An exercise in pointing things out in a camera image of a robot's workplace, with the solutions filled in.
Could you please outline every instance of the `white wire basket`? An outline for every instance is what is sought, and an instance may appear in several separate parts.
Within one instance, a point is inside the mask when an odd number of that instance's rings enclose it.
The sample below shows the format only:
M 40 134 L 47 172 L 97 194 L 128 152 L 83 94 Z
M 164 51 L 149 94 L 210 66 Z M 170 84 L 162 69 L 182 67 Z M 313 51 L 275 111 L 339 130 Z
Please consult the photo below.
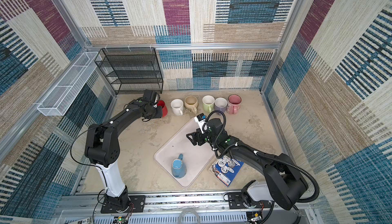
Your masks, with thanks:
M 100 61 L 98 52 L 83 53 L 37 109 L 45 116 L 64 116 Z

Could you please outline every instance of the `blue mug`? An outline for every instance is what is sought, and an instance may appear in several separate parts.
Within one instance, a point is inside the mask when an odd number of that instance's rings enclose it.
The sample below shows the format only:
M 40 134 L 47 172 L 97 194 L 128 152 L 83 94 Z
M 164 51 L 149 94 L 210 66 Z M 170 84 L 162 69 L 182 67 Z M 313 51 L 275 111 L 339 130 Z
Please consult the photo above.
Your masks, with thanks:
M 177 159 L 173 160 L 172 164 L 172 174 L 176 178 L 182 178 L 187 173 L 187 167 L 185 163 L 182 161 L 184 155 L 181 153 Z

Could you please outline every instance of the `black mesh shelf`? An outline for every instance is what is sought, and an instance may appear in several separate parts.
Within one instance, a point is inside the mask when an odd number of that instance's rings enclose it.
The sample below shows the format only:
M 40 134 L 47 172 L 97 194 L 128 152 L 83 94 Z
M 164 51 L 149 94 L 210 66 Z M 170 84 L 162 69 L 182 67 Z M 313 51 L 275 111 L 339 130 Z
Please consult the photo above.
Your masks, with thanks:
M 162 94 L 163 78 L 154 48 L 105 48 L 95 63 L 116 94 L 142 94 L 145 89 Z

